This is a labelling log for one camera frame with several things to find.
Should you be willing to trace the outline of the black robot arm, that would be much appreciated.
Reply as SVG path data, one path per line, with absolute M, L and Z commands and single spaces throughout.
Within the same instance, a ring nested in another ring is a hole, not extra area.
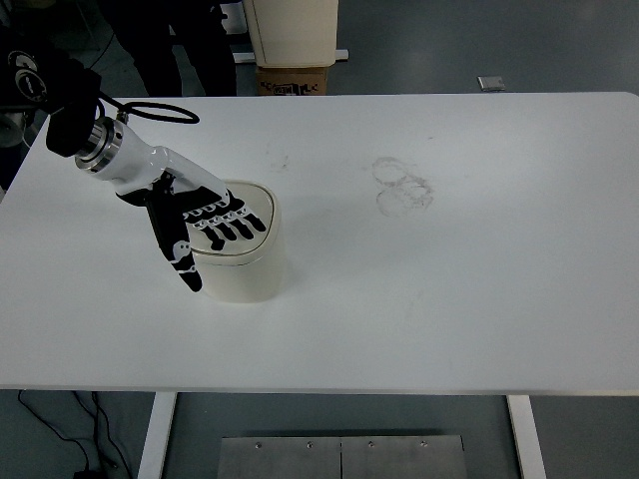
M 1 28 L 1 144 L 18 135 L 18 117 L 50 116 L 47 148 L 64 158 L 79 154 L 94 128 L 101 77 L 47 42 Z

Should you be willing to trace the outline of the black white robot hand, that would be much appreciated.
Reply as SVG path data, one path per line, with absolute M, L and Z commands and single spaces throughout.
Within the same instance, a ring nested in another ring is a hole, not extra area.
M 203 288 L 203 280 L 191 230 L 214 251 L 267 230 L 224 181 L 166 147 L 146 144 L 120 121 L 98 119 L 75 161 L 80 170 L 110 183 L 122 201 L 147 210 L 162 254 L 194 292 Z

